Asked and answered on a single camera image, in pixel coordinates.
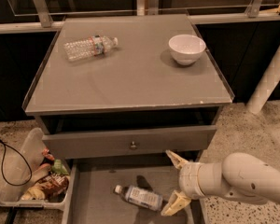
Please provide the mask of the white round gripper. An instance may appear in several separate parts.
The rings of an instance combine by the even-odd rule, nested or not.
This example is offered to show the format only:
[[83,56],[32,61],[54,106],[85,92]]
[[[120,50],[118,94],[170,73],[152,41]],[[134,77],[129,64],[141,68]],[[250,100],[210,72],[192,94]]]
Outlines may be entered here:
[[188,162],[171,150],[165,151],[174,167],[179,171],[178,184],[181,191],[174,190],[168,203],[162,208],[161,215],[169,217],[184,209],[191,202],[204,197],[200,188],[198,174],[202,166],[199,162]]

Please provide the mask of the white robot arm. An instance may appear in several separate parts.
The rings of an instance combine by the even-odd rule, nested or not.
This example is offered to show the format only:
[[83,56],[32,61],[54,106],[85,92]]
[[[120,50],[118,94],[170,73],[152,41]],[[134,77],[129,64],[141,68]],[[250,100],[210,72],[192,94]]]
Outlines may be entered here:
[[209,196],[241,203],[280,204],[280,172],[252,155],[232,153],[221,162],[202,163],[187,161],[171,150],[166,154],[179,171],[179,189],[161,210],[164,217]]

